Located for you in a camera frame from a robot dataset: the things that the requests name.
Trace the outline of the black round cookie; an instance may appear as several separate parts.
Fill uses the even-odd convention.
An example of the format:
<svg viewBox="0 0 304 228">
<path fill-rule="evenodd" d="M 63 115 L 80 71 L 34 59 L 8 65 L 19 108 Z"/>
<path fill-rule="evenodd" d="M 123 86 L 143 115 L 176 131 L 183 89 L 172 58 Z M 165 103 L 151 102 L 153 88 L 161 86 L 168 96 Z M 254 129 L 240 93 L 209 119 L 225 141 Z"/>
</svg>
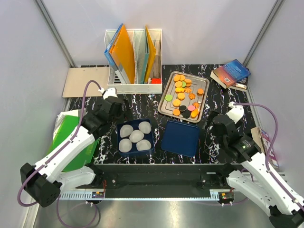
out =
<svg viewBox="0 0 304 228">
<path fill-rule="evenodd" d="M 187 110 L 187 106 L 185 106 L 185 105 L 181 105 L 181 106 L 179 107 L 179 111 L 180 111 L 181 113 L 185 112 L 186 110 Z"/>
<path fill-rule="evenodd" d="M 190 112 L 189 110 L 186 110 L 186 111 L 184 111 L 184 112 L 182 113 L 182 116 L 183 116 L 184 118 L 189 118 L 190 115 L 191 115 L 191 112 Z"/>
</svg>

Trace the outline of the orange round cookie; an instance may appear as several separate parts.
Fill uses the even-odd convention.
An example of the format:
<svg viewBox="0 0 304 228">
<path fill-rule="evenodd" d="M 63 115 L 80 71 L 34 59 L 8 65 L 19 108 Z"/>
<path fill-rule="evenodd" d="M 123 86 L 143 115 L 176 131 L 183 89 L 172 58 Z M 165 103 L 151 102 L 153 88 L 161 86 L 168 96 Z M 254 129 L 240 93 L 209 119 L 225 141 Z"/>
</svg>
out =
<svg viewBox="0 0 304 228">
<path fill-rule="evenodd" d="M 174 107 L 179 107 L 181 105 L 181 100 L 179 100 L 179 99 L 173 100 L 172 105 Z"/>
<path fill-rule="evenodd" d="M 184 93 L 178 93 L 178 94 L 177 94 L 177 98 L 178 98 L 179 100 L 184 100 L 184 99 L 185 99 L 185 94 L 184 94 Z"/>
</svg>

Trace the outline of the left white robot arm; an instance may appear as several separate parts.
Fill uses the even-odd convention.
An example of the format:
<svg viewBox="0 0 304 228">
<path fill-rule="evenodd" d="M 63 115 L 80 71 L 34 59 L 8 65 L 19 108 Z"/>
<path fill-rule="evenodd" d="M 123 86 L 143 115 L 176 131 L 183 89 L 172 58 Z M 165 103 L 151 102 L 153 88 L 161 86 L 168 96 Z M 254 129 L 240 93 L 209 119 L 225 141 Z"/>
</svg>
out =
<svg viewBox="0 0 304 228">
<path fill-rule="evenodd" d="M 103 181 L 102 171 L 92 163 L 63 172 L 63 169 L 86 147 L 93 144 L 109 131 L 117 120 L 126 118 L 123 105 L 128 103 L 118 98 L 117 90 L 100 89 L 102 102 L 97 108 L 79 120 L 80 124 L 50 154 L 34 165 L 25 163 L 20 169 L 21 189 L 17 199 L 21 202 L 21 193 L 28 193 L 42 207 L 51 205 L 61 193 L 83 185 L 98 188 Z"/>
</svg>

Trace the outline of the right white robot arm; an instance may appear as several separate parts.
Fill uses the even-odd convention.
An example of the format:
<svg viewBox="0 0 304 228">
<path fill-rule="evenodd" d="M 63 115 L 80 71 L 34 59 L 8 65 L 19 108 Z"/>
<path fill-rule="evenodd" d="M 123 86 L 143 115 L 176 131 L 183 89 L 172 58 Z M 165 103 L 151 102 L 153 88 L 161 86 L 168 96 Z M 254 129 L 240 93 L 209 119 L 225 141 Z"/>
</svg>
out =
<svg viewBox="0 0 304 228">
<path fill-rule="evenodd" d="M 254 139 L 238 132 L 245 113 L 243 104 L 231 102 L 226 114 L 212 111 L 207 121 L 212 135 L 217 137 L 220 149 L 242 165 L 258 180 L 248 180 L 232 164 L 225 164 L 216 173 L 220 188 L 233 188 L 258 205 L 275 228 L 297 228 L 304 223 L 304 199 L 296 193 L 270 165 Z"/>
</svg>

